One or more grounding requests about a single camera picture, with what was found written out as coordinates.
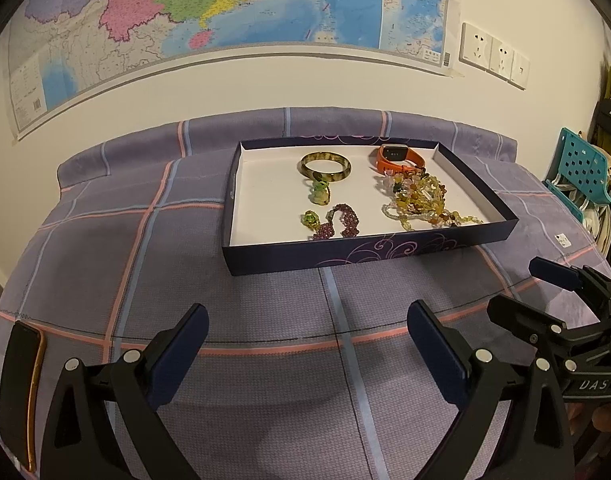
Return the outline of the person's right hand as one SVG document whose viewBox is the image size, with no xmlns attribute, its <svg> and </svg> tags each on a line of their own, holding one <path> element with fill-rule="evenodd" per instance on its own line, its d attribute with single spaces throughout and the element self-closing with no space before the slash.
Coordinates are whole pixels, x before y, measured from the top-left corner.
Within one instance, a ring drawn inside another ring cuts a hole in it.
<svg viewBox="0 0 611 480">
<path fill-rule="evenodd" d="M 611 434 L 611 403 L 597 408 L 588 403 L 567 403 L 566 410 L 571 434 L 583 430 L 585 427 L 584 419 L 587 415 L 591 415 L 592 424 L 596 430 Z"/>
</svg>

